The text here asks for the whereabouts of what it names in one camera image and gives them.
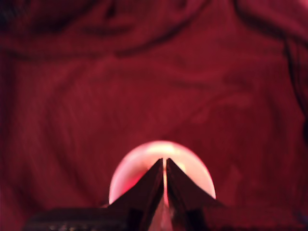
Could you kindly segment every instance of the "black object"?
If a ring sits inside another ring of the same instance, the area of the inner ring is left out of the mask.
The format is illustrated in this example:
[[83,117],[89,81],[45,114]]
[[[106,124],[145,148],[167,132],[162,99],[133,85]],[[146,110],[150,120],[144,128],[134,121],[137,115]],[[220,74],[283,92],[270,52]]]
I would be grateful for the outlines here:
[[[279,208],[227,208],[200,189],[167,160],[169,203],[177,216],[173,230],[307,230],[292,211]],[[163,160],[107,208],[59,208],[31,218],[24,231],[146,231],[164,193]]]

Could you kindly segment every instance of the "round glowing globe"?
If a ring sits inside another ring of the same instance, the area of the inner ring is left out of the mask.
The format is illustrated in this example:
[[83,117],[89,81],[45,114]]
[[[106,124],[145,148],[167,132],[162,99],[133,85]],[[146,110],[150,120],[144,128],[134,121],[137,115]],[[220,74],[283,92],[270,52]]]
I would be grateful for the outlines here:
[[188,148],[171,141],[144,143],[130,151],[117,166],[111,180],[109,204],[132,188],[160,158],[164,160],[164,200],[167,198],[166,160],[171,158],[201,189],[216,198],[212,178],[200,158]]

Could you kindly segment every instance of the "red fabric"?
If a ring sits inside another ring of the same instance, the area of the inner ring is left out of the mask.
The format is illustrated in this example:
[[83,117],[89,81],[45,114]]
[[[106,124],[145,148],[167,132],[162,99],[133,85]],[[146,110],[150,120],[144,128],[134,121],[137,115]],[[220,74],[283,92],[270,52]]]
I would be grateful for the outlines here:
[[227,205],[308,207],[298,2],[18,6],[0,34],[2,231],[53,207],[98,206],[123,156],[152,140],[196,152]]

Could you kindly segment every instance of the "black pointed shape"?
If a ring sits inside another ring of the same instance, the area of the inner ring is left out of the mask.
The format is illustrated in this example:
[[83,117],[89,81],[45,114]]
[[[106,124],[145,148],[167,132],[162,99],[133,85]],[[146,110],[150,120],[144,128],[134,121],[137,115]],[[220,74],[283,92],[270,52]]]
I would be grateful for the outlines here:
[[110,209],[129,209],[130,227],[145,231],[149,228],[155,210],[164,194],[163,159],[159,159],[125,194],[111,205]]
[[223,206],[198,187],[170,158],[167,160],[167,187],[168,193],[176,194],[186,211],[203,206]]
[[199,188],[170,158],[167,159],[167,192],[169,203],[178,213],[178,219],[173,223],[185,226],[186,230],[209,230],[203,206],[223,207],[222,203]]

